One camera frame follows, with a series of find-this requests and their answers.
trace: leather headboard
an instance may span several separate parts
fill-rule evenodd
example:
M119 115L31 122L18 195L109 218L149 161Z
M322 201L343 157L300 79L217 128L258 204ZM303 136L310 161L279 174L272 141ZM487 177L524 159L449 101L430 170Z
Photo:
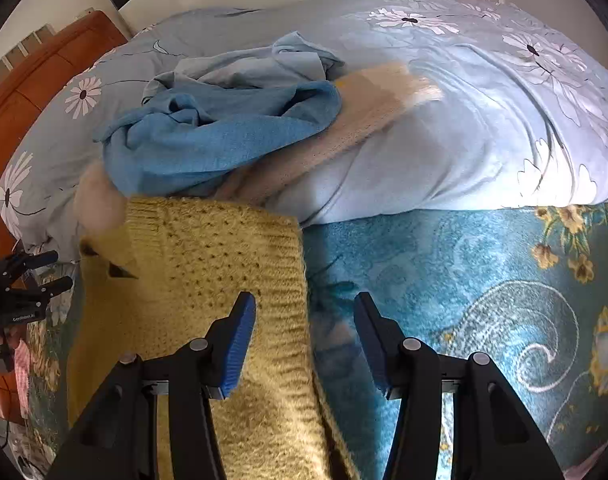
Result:
M95 10L30 54L0 83L0 179L6 164L50 100L102 54L126 43L111 20ZM0 219L0 256L15 240Z

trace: yellow sweater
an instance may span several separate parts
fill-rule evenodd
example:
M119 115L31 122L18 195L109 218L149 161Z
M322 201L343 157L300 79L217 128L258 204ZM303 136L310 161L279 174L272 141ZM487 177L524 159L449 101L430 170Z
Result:
M211 402L226 474L330 478L322 411L329 415L313 387L295 219L205 200L133 199L125 226L86 238L82 253L84 314L67 365L70 424L123 352L144 359L175 352L205 335L248 290L257 322L241 382L229 399ZM110 262L138 279L111 277ZM161 402L158 417L162 479L172 478L165 407ZM355 476L343 443L339 448Z

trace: teal blanket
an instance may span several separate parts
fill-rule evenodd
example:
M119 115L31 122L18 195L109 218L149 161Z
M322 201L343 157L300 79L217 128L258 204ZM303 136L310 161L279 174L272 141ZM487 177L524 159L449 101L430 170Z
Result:
M608 442L608 204L415 210L304 232L315 366L364 480L382 478L399 401L375 388L353 326L369 291L437 352L487 352L563 470ZM443 402L438 478L450 478Z

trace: metal screw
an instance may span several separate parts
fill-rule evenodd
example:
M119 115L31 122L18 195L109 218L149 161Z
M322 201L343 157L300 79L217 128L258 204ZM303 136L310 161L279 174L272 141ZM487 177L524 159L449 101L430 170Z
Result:
M119 362L123 365L132 365L135 362L135 359L137 359L137 354L134 352L126 352L119 358Z
M421 348L421 341L414 337L407 337L402 341L402 346L411 351L419 350Z
M489 364L489 362L491 362L491 358L484 352L475 352L473 354L473 361L475 361L478 365L486 366Z
M189 346L194 352L201 352L202 350L205 350L209 347L209 342L206 341L204 338L199 337L197 339L193 339Z

